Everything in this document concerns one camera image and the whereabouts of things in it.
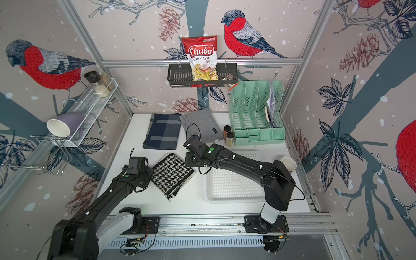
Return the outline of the black white houndstooth scarf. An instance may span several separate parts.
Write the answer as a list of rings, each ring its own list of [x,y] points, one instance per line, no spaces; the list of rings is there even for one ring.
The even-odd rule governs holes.
[[[153,167],[152,183],[170,200],[194,174],[194,169],[186,166],[176,154],[170,153]]]

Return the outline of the grey scarf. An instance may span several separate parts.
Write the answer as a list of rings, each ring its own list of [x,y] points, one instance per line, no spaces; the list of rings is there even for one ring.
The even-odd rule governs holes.
[[[206,144],[223,139],[223,130],[216,123],[209,108],[185,113],[180,116],[180,120],[185,130],[186,139],[197,135],[201,142]]]

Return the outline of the navy plaid scarf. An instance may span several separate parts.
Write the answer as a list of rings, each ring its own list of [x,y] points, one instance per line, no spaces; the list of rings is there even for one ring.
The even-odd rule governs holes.
[[[153,113],[143,148],[147,150],[175,150],[182,127],[181,114]]]

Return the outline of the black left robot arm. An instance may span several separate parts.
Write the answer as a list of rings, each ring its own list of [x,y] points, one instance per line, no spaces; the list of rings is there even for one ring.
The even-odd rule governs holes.
[[[127,234],[156,234],[155,218],[143,218],[139,208],[123,208],[111,222],[103,225],[119,203],[136,190],[147,186],[153,169],[125,166],[107,190],[87,209],[54,227],[47,258],[49,260],[96,260],[115,238]]]

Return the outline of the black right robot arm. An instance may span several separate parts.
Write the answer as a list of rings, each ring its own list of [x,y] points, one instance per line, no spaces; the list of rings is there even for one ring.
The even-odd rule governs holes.
[[[296,182],[279,160],[264,162],[237,154],[224,146],[210,147],[199,140],[184,145],[192,167],[208,167],[237,173],[257,183],[264,190],[265,204],[260,213],[261,221],[274,224],[279,215],[286,212],[296,187]]]

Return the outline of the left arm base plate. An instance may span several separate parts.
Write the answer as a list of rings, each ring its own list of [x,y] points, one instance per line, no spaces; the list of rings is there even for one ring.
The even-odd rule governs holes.
[[[131,219],[131,225],[123,230],[122,235],[156,235],[158,233],[160,217],[143,216],[140,208],[124,207],[119,213],[127,215]]]

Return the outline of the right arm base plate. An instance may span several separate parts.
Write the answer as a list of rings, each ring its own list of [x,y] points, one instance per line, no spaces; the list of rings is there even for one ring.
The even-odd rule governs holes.
[[[289,227],[284,215],[279,215],[273,224],[263,220],[260,215],[246,215],[243,227],[247,233],[266,235],[268,233],[288,233]]]

